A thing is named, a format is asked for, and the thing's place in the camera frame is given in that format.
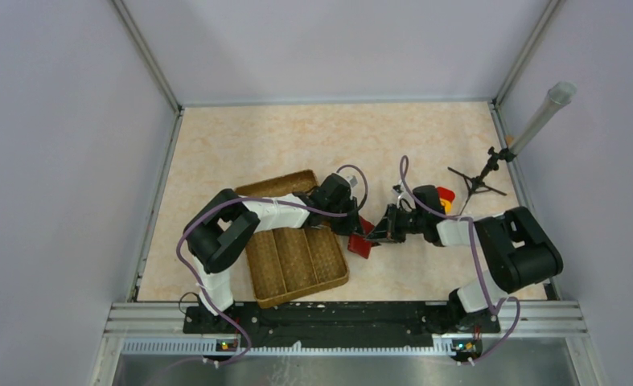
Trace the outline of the red leather card holder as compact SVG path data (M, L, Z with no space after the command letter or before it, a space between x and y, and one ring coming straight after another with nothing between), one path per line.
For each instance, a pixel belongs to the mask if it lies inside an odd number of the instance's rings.
M347 241L347 250L350 253L354 253L357 256L368 259L373 248L373 243L366 240L365 237L374 229L375 226L362 216L360 217L360 223L363 227L364 233L362 236L355 234L350 235Z

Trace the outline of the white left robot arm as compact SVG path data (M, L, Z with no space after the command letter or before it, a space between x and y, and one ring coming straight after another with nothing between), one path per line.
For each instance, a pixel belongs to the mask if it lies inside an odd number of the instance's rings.
M359 210L363 204L353 194L357 178L341 170L307 191L278 197L239 195L227 188L184 227L177 247L186 247L194 262L189 266L205 307L203 323L214 332L226 331L233 320L229 268L259 232L282 228L329 227L341 236L362 234Z

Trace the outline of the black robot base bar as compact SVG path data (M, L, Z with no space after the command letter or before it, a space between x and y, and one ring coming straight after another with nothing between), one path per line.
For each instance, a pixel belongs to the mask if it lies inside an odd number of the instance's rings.
M235 303L223 316L203 305L185 310L187 335L229 335L221 350L249 341L253 349L430 347L439 335L499 333L498 318L483 310L468 315L446 302L287 302L263 309Z

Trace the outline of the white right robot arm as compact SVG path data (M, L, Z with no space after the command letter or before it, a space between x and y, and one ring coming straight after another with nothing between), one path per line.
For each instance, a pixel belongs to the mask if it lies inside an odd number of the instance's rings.
M487 263L476 279L450 292L447 304L429 316L431 332L468 331L489 322L490 306L562 272L561 254L526 207L473 221L450 220L438 187L419 186L412 195L389 204L366 239L398 244L409 234L421 235L438 247L467 246Z

